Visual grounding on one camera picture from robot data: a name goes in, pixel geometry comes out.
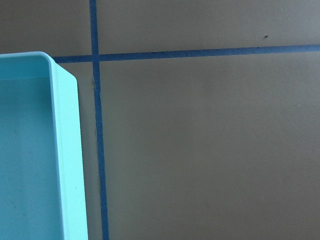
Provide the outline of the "light blue plastic bin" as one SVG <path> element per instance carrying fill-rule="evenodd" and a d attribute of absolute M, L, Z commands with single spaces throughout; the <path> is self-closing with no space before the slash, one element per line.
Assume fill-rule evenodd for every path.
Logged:
<path fill-rule="evenodd" d="M 78 84 L 44 52 L 0 56 L 0 237 L 89 237 Z"/>

